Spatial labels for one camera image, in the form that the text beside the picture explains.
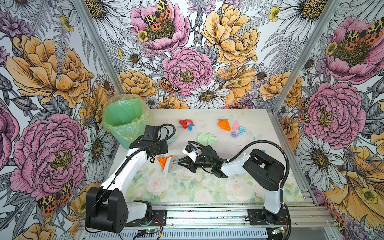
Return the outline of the grey-green plastic dustpan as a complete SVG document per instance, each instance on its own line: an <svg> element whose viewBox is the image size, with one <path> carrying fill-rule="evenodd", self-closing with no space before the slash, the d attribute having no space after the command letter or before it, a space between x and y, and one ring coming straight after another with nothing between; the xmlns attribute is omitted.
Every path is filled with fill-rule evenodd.
<svg viewBox="0 0 384 240"><path fill-rule="evenodd" d="M168 146L170 146L170 145L172 145L172 144L174 143L174 141L175 141L175 136L176 136L176 134L173 134L171 137L169 137L169 138L167 139L167 145L168 145Z"/></svg>

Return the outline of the grey-green hand brush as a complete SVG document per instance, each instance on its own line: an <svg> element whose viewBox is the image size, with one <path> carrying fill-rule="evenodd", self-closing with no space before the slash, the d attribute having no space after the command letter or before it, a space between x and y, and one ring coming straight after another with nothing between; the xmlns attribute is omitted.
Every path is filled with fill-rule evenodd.
<svg viewBox="0 0 384 240"><path fill-rule="evenodd" d="M174 172L178 167L179 158L175 156L169 156L167 157L167 161L165 164L165 167L163 169L164 173L172 173Z"/></svg>

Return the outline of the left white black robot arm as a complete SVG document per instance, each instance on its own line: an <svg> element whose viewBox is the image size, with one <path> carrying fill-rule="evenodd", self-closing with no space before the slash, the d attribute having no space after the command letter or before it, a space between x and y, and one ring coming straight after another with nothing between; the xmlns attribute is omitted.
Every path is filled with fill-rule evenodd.
<svg viewBox="0 0 384 240"><path fill-rule="evenodd" d="M89 233L119 234L128 223L149 224L152 204L146 201L127 203L125 192L142 165L157 155L168 152L168 140L176 130L174 125L145 127L144 133L134 140L126 158L100 187L92 187L86 194L85 229Z"/></svg>

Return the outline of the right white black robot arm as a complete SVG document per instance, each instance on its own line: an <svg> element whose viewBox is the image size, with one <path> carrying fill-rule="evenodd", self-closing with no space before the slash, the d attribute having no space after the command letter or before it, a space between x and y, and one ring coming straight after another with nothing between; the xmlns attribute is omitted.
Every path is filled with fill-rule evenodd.
<svg viewBox="0 0 384 240"><path fill-rule="evenodd" d="M217 178L227 178L234 175L248 174L263 189L265 203L262 211L257 214L260 220L267 224L275 224L281 218L284 207L283 188L288 178L290 166L285 151L271 141L257 140L247 144L231 159L222 159L210 146L189 142L183 150L185 157L178 161L178 165L196 173L200 168ZM283 155L285 164L260 149L253 149L250 154L241 157L241 154L256 144L267 144L275 147Z"/></svg>

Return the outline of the light green paper scrap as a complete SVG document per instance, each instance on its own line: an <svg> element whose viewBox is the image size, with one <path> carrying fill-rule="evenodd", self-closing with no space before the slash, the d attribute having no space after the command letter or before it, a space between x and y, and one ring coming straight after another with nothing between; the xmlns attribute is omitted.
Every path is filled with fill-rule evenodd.
<svg viewBox="0 0 384 240"><path fill-rule="evenodd" d="M218 141L218 138L209 133L199 133L197 142L203 146L213 145Z"/></svg>

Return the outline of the orange paper scrap near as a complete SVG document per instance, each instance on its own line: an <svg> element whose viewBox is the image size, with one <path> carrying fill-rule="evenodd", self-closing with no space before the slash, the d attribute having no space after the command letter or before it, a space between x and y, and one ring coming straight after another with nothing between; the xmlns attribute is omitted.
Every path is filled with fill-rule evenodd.
<svg viewBox="0 0 384 240"><path fill-rule="evenodd" d="M164 155L160 155L159 157L157 157L157 160L160 163L160 165L164 171L167 171L169 169L169 167L171 166L171 163L173 162L172 158L173 158L173 156L167 157Z"/></svg>

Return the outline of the orange paper scrap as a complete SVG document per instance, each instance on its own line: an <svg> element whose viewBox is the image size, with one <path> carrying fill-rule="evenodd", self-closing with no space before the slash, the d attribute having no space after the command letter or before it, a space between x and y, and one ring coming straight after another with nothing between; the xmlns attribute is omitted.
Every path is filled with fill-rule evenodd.
<svg viewBox="0 0 384 240"><path fill-rule="evenodd" d="M173 158L173 156L167 157L164 155L160 155L159 157L157 157L157 160L160 163L160 165L164 171L167 171L169 169L169 167L171 166L171 163L173 162L172 158Z"/></svg>
<svg viewBox="0 0 384 240"><path fill-rule="evenodd" d="M229 121L227 119L219 119L218 121L219 121L218 122L218 126L221 129L223 129L225 131L228 131L228 132L231 131L231 126L230 126L230 123L229 123Z"/></svg>

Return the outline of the green bin with bag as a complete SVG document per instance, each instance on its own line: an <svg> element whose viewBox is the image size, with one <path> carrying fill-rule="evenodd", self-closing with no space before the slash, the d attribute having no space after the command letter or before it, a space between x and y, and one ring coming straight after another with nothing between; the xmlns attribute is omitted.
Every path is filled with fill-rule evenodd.
<svg viewBox="0 0 384 240"><path fill-rule="evenodd" d="M126 150L147 125L155 123L154 113L139 95L117 95L110 98L103 110L102 124Z"/></svg>

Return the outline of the red paper scrap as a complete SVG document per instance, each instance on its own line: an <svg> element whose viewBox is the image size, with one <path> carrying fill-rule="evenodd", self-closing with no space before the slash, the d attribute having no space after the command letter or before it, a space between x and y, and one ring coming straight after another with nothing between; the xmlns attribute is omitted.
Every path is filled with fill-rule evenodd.
<svg viewBox="0 0 384 240"><path fill-rule="evenodd" d="M179 123L183 127L183 129L189 129L190 126L191 128L194 126L194 123L192 120L180 120Z"/></svg>

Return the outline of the purple paper scrap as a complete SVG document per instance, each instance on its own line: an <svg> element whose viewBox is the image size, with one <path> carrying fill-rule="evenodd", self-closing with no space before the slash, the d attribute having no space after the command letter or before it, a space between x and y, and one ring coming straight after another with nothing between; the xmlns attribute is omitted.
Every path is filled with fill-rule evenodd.
<svg viewBox="0 0 384 240"><path fill-rule="evenodd" d="M240 135L240 133L237 132L237 131L232 131L232 132L231 132L231 136L232 136L233 138L237 138L239 135Z"/></svg>

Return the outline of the pink paper scrap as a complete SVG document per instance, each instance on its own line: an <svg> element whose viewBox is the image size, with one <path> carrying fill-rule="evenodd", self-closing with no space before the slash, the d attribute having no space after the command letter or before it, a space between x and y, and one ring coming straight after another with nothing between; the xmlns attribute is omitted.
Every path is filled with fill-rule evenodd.
<svg viewBox="0 0 384 240"><path fill-rule="evenodd" d="M233 130L238 130L240 128L240 124L238 121L235 121L232 125L232 129Z"/></svg>

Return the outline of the light blue paper scrap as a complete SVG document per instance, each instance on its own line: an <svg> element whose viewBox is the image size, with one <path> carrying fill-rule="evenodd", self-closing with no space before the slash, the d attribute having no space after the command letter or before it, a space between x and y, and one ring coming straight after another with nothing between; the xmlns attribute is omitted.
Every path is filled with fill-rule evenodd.
<svg viewBox="0 0 384 240"><path fill-rule="evenodd" d="M247 129L243 126L239 127L238 132L240 135L244 134L247 131Z"/></svg>

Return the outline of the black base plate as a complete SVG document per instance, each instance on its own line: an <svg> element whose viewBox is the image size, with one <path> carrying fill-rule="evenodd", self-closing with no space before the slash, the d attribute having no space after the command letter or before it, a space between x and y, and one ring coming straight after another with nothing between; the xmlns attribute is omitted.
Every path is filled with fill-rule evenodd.
<svg viewBox="0 0 384 240"><path fill-rule="evenodd" d="M265 209L248 209L248 215L245 221L249 222L251 226L261 225L283 225L288 226L290 223L287 211L282 208L279 213L273 214Z"/></svg>
<svg viewBox="0 0 384 240"><path fill-rule="evenodd" d="M151 219L140 219L126 223L126 227L165 227L167 223L167 210L152 210Z"/></svg>

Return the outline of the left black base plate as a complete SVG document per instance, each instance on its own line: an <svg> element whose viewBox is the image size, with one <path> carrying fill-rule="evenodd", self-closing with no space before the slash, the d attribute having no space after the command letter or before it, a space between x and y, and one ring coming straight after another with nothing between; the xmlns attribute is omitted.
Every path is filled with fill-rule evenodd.
<svg viewBox="0 0 384 240"><path fill-rule="evenodd" d="M151 219L140 219L126 223L126 227L165 227L167 223L167 210L152 210Z"/></svg>

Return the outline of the aluminium rail frame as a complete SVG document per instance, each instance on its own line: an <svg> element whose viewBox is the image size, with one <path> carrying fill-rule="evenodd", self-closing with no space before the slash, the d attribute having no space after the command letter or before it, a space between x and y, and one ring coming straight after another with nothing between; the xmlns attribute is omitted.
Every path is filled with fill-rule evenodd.
<svg viewBox="0 0 384 240"><path fill-rule="evenodd" d="M324 207L288 203L289 215L268 225L246 217L260 204L155 204L165 226L124 227L121 233L80 229L78 240L341 240Z"/></svg>

